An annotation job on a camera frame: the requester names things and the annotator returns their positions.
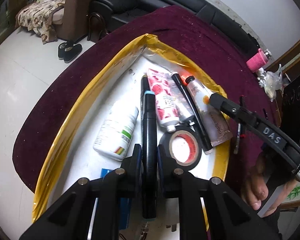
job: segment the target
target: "bolt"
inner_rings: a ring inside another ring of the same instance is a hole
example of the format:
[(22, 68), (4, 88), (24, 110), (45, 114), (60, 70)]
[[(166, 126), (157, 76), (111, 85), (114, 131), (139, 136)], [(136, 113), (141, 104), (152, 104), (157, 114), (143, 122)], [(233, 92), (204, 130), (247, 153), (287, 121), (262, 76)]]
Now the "bolt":
[(87, 179), (87, 178), (80, 178), (80, 179), (78, 179), (78, 183), (79, 183), (80, 185), (87, 184), (87, 182), (88, 182), (88, 179)]
[(180, 168), (176, 168), (176, 169), (174, 169), (174, 174), (176, 174), (176, 175), (181, 175), (181, 174), (183, 174), (183, 169), (180, 169)]
[(218, 184), (221, 183), (221, 179), (218, 178), (218, 177), (213, 177), (213, 178), (211, 179), (211, 182), (212, 182), (213, 184), (215, 184), (215, 185), (218, 185)]
[(117, 169), (115, 170), (115, 173), (118, 174), (118, 175), (124, 174), (125, 172), (126, 172), (126, 171), (125, 171), (125, 169), (123, 169), (123, 168), (117, 168)]

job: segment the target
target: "floral blanket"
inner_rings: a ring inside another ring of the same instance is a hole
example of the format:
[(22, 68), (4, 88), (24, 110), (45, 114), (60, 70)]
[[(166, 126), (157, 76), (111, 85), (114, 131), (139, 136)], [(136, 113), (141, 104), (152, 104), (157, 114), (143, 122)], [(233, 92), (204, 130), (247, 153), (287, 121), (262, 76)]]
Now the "floral blanket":
[(16, 15), (16, 28), (27, 27), (33, 30), (45, 44), (57, 40), (56, 31), (52, 25), (52, 16), (64, 7), (66, 0), (35, 0), (22, 8)]

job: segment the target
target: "white pill bottle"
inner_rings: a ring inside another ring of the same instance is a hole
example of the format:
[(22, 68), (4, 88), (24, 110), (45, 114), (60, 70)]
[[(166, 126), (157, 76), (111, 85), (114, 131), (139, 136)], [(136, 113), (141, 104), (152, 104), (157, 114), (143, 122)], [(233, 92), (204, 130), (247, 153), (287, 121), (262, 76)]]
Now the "white pill bottle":
[(104, 120), (93, 149), (101, 155), (122, 161), (136, 125), (139, 110), (126, 100), (116, 101)]

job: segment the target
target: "pink container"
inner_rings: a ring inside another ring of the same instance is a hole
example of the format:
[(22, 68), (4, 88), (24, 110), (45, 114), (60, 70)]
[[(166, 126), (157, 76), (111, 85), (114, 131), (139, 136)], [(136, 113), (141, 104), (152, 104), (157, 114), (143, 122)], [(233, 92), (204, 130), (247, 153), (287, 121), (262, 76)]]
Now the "pink container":
[(255, 73), (259, 68), (267, 64), (271, 56), (272, 55), (269, 50), (263, 52), (261, 49), (258, 49), (258, 53), (246, 62), (247, 66), (253, 73)]

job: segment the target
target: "tape roll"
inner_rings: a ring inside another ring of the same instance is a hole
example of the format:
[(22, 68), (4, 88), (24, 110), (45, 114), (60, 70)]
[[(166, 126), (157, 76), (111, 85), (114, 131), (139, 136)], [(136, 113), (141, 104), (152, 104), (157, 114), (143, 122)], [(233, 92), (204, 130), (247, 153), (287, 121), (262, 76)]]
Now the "tape roll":
[(162, 144), (166, 156), (174, 158), (179, 167), (185, 171), (192, 170), (201, 159), (200, 140), (188, 126), (177, 125), (176, 131), (164, 133), (159, 143)]

